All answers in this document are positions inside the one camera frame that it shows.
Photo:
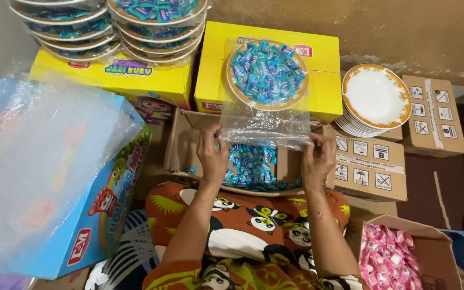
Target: yellow candy box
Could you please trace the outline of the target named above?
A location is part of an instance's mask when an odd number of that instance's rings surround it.
[[[219,113],[225,94],[234,96],[225,67],[240,45],[272,39],[292,47],[309,71],[310,118],[328,124],[343,114],[337,37],[207,21],[194,98],[197,109]]]
[[[119,54],[110,63],[68,62],[39,50],[30,78],[42,79],[48,70],[72,77],[125,96],[147,124],[162,124],[173,117],[177,107],[191,110],[189,94],[193,59],[179,68],[156,69],[148,63]]]

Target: panda print clothing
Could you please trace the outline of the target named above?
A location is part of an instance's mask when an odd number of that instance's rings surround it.
[[[164,250],[196,190],[167,182],[146,199],[151,240]],[[343,232],[350,207],[343,195],[326,191]],[[160,265],[145,278],[144,289],[368,289],[361,277],[317,277],[305,195],[261,198],[220,191],[210,219],[202,261]]]

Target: packing tape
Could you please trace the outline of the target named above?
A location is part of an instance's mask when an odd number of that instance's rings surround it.
[[[434,142],[436,143],[436,148],[443,149],[443,142],[441,141],[440,131],[438,129],[438,122],[436,122],[436,111],[434,110],[433,100],[433,87],[430,84],[430,78],[425,79],[425,94],[427,95],[427,106],[429,107],[430,127],[433,131]]]
[[[364,160],[361,158],[344,155],[341,153],[336,153],[336,160],[347,162],[353,165],[359,165],[359,166],[364,166],[367,168],[374,168],[378,170],[390,171],[393,173],[399,173],[399,174],[406,175],[406,171],[404,170],[402,166],[395,166],[395,165],[385,164],[385,163],[376,162],[376,161],[368,161],[368,160]]]

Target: hand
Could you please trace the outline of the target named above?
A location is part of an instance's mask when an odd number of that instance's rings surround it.
[[[335,140],[315,133],[309,136],[314,146],[306,146],[300,169],[306,193],[323,188],[323,182],[336,164]]]
[[[218,148],[214,144],[214,135],[221,129],[221,124],[216,123],[209,129],[198,134],[197,156],[203,167],[202,181],[221,185],[225,172],[229,167],[229,146],[225,140],[219,139]]]

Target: wrapped candy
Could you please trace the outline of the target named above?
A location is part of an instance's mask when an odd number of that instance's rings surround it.
[[[411,235],[366,224],[361,238],[359,268],[372,290],[423,290],[420,267],[411,253]]]

